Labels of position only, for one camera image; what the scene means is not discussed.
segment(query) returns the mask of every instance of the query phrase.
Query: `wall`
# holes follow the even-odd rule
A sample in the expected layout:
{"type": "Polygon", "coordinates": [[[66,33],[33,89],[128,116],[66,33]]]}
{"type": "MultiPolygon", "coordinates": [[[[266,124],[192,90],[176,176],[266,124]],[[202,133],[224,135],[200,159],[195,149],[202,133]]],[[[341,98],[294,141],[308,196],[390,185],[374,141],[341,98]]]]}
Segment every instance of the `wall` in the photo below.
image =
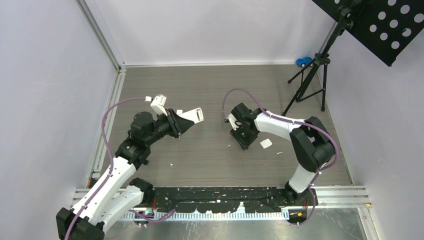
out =
{"type": "Polygon", "coordinates": [[[384,240],[422,239],[424,31],[387,67],[349,33],[330,50],[327,104],[384,240]]]}
{"type": "Polygon", "coordinates": [[[293,63],[333,24],[311,0],[93,1],[126,65],[293,63]]]}
{"type": "Polygon", "coordinates": [[[0,6],[1,239],[56,240],[116,72],[73,0],[0,6]]]}

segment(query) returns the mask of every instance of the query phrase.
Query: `round hole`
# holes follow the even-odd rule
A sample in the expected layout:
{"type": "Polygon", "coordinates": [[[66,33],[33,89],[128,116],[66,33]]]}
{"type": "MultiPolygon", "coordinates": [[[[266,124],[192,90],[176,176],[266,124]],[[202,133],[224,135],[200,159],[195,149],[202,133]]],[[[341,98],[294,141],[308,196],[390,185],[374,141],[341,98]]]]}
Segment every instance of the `round hole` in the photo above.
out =
{"type": "Polygon", "coordinates": [[[387,1],[387,4],[388,4],[389,6],[393,6],[393,5],[395,5],[395,3],[396,3],[396,0],[388,0],[388,1],[387,1]]]}
{"type": "Polygon", "coordinates": [[[378,14],[378,19],[383,20],[383,19],[385,19],[385,18],[386,18],[386,13],[385,13],[384,11],[381,11],[381,12],[378,14]]]}
{"type": "Polygon", "coordinates": [[[421,23],[424,20],[424,14],[418,13],[417,15],[415,15],[413,20],[418,24],[421,23]]]}
{"type": "Polygon", "coordinates": [[[400,8],[400,13],[401,14],[407,14],[407,13],[409,13],[410,12],[410,6],[409,5],[403,5],[401,8],[400,8]]]}
{"type": "Polygon", "coordinates": [[[398,20],[391,20],[390,23],[388,24],[392,29],[396,28],[398,26],[398,20]]]}
{"type": "Polygon", "coordinates": [[[371,33],[375,33],[377,31],[377,26],[375,24],[369,26],[369,31],[371,33]]]}
{"type": "Polygon", "coordinates": [[[388,37],[388,35],[385,32],[383,32],[382,34],[380,34],[380,39],[383,40],[383,41],[387,40],[387,37],[388,37]]]}
{"type": "Polygon", "coordinates": [[[398,41],[394,41],[394,42],[391,43],[391,48],[392,49],[398,49],[399,46],[400,46],[400,44],[399,44],[398,41]]]}
{"type": "Polygon", "coordinates": [[[405,28],[402,30],[402,36],[409,37],[411,35],[412,31],[409,28],[405,28]]]}

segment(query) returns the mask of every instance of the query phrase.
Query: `tripod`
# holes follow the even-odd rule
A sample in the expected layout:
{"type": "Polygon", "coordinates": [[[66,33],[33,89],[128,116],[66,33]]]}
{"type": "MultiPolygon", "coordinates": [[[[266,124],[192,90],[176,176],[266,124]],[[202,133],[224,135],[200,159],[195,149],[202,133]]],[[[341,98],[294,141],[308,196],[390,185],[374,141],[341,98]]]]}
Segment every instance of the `tripod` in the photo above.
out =
{"type": "Polygon", "coordinates": [[[350,29],[353,26],[354,24],[353,21],[349,19],[351,17],[351,12],[352,12],[352,9],[350,9],[349,7],[342,7],[340,9],[340,19],[337,25],[335,26],[333,32],[331,33],[327,41],[327,44],[324,47],[324,50],[322,50],[322,52],[316,53],[315,58],[310,63],[308,63],[305,67],[302,68],[302,70],[300,70],[298,73],[296,73],[296,75],[294,75],[290,80],[288,80],[288,83],[291,84],[297,76],[302,74],[300,87],[294,94],[293,98],[291,99],[290,103],[288,104],[284,112],[281,114],[282,116],[285,116],[287,114],[290,107],[295,101],[296,103],[300,103],[303,100],[306,100],[321,92],[322,92],[321,111],[324,112],[326,110],[327,68],[328,68],[328,65],[330,64],[329,50],[331,46],[334,44],[334,42],[336,41],[336,38],[342,35],[345,29],[350,29]],[[304,79],[304,71],[307,68],[309,68],[309,66],[311,65],[312,65],[312,69],[307,74],[306,78],[304,79]],[[303,97],[303,95],[305,94],[305,91],[308,89],[309,84],[311,83],[312,79],[314,78],[315,74],[317,73],[321,65],[324,65],[324,78],[322,80],[322,88],[312,93],[311,95],[303,97]]]}

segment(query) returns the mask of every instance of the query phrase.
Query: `gray wood surface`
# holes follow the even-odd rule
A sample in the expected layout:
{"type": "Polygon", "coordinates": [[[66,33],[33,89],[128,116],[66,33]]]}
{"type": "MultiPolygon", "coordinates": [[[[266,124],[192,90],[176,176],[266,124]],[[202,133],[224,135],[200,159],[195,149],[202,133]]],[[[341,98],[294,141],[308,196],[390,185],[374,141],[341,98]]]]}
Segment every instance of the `gray wood surface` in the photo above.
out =
{"type": "MultiPolygon", "coordinates": [[[[164,94],[168,97],[167,108],[188,111],[201,107],[205,118],[180,139],[165,137],[153,144],[149,164],[141,166],[134,178],[142,178],[157,187],[283,186],[298,166],[291,142],[261,133],[249,150],[243,151],[230,135],[231,126],[223,122],[221,104],[228,90],[243,88],[253,93],[269,111],[280,114],[300,85],[300,78],[292,84],[287,84],[287,80],[299,70],[295,65],[128,68],[120,100],[164,94]],[[272,146],[262,149],[260,142],[267,138],[272,146]]],[[[319,88],[315,76],[305,96],[319,88]]],[[[241,102],[248,108],[257,108],[247,94],[235,91],[226,101],[226,114],[241,102]]],[[[329,133],[336,136],[330,115],[328,111],[321,112],[320,102],[321,94],[318,94],[295,103],[287,117],[318,117],[329,133]]],[[[117,107],[110,136],[113,152],[126,138],[134,115],[142,111],[154,113],[144,101],[127,102],[117,107]]],[[[106,156],[103,171],[109,163],[106,156]]],[[[316,184],[349,185],[344,157],[324,172],[316,184]]]]}

